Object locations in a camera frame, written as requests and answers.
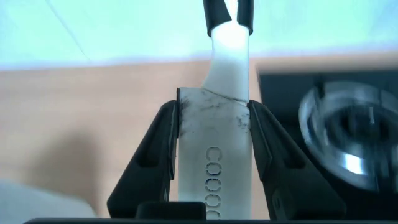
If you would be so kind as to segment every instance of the white plastic part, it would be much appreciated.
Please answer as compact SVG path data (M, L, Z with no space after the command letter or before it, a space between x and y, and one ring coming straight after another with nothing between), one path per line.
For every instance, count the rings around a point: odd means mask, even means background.
M94 218L84 201L0 180L0 223L21 224L35 218Z
M199 88L181 88L180 107L178 200L204 202L207 219L250 219L249 109Z
M206 204L207 219L251 218L249 30L231 22L211 32L213 57L202 89L180 89L178 199Z
M249 102L249 29L236 20L237 0L226 1L231 17L211 31L213 57L202 88L221 96Z

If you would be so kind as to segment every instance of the wooden table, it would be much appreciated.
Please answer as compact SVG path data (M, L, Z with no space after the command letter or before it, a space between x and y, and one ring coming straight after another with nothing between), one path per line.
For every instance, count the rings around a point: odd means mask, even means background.
M258 58L250 61L251 98L259 101L256 68L272 71L388 67L398 54ZM102 217L106 200L160 106L177 87L199 87L210 63L0 72L0 178L76 195ZM253 217L268 218L253 163ZM171 200L177 199L177 181Z

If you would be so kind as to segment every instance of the metal ring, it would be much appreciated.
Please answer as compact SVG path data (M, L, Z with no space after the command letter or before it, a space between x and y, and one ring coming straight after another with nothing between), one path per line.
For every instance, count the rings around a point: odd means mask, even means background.
M386 111L388 122L398 126L398 100L387 91L362 83L328 82L323 84L323 88L325 94L320 99L317 89L311 89L304 96L298 112L300 129L309 151L326 170L345 182L378 191L378 166L394 160L383 155L370 156L363 144L352 140L347 141L344 148L337 146L330 140L330 130L325 123L339 111L356 105L380 107ZM383 147L393 155L397 143L390 141Z

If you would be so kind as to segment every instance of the light blue wall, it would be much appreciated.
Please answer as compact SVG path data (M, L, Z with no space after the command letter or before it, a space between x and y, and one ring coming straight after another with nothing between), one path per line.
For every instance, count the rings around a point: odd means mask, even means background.
M398 48L398 0L257 0L253 56ZM1 0L0 69L208 58L202 0Z

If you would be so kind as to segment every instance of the black rubber tip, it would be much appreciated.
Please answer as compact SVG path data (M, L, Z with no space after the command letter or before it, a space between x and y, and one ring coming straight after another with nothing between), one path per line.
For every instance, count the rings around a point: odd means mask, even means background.
M227 10L224 0L203 0L207 24L207 35L211 37L211 31L232 18ZM238 0L238 23L249 29L249 35L253 33L254 0Z

